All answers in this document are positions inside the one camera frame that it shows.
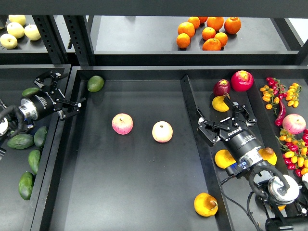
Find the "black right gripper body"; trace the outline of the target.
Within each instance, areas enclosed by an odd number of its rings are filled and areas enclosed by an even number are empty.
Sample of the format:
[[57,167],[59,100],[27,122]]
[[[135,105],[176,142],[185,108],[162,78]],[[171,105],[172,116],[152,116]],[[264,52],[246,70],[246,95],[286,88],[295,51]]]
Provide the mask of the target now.
[[260,140],[249,129],[221,131],[219,137],[236,161],[260,161]]

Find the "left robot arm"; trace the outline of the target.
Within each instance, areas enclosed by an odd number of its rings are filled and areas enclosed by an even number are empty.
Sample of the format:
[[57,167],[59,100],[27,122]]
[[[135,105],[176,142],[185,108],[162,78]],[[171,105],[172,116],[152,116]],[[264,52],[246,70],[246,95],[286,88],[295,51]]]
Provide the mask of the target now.
[[86,98],[77,102],[67,100],[58,87],[58,81],[68,77],[67,74],[47,71],[34,79],[38,90],[21,98],[21,105],[6,106],[0,102],[0,142],[28,133],[34,122],[57,113],[60,120],[75,116],[80,112]]

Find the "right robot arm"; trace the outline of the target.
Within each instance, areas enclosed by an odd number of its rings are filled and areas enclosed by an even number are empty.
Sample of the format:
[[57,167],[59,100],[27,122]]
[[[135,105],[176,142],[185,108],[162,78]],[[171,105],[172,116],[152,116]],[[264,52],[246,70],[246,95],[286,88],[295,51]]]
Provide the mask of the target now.
[[292,177],[281,173],[273,164],[261,156],[262,143],[251,131],[257,119],[245,105],[232,102],[228,97],[223,102],[231,110],[231,116],[212,122],[199,108],[197,130],[204,134],[209,146],[222,141],[233,164],[227,164],[228,178],[245,177],[255,195],[264,205],[267,214],[267,231],[306,231],[308,210],[298,201],[299,196],[308,195],[308,184],[296,182]]

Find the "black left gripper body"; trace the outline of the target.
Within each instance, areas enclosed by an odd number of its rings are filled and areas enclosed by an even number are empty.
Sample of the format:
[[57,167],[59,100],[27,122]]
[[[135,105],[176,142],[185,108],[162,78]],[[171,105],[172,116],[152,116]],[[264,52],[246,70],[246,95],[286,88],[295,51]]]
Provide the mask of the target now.
[[46,116],[57,112],[60,119],[63,119],[62,106],[60,100],[64,99],[64,94],[60,89],[39,90],[37,93],[26,97],[26,118],[41,120]]

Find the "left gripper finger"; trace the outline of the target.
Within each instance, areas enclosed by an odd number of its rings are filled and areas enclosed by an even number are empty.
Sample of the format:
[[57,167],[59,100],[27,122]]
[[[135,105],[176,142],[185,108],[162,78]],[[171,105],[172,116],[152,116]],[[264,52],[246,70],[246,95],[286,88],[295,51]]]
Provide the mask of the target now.
[[[34,79],[34,84],[37,85],[43,92],[50,93],[55,96],[64,96],[58,88],[58,81],[67,78],[68,74],[60,74],[58,72],[47,71]],[[45,80],[50,79],[50,84],[45,85]]]
[[56,99],[56,112],[61,120],[68,119],[69,117],[75,116],[80,112],[82,103],[86,98],[81,98],[77,102],[69,101],[64,98]]

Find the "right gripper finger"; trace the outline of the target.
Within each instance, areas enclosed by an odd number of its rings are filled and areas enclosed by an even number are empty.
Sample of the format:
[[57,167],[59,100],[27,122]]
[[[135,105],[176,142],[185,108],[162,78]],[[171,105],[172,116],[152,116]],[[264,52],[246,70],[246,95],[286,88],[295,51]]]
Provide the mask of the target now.
[[237,102],[232,102],[229,97],[224,98],[224,103],[231,110],[231,117],[223,122],[224,131],[244,131],[257,122],[256,117],[246,108],[245,104],[239,105]]
[[200,109],[197,109],[196,114],[199,116],[197,131],[200,131],[205,135],[206,143],[212,147],[216,142],[220,140],[221,131],[230,131],[230,126],[224,125],[221,122],[213,122],[204,116]]

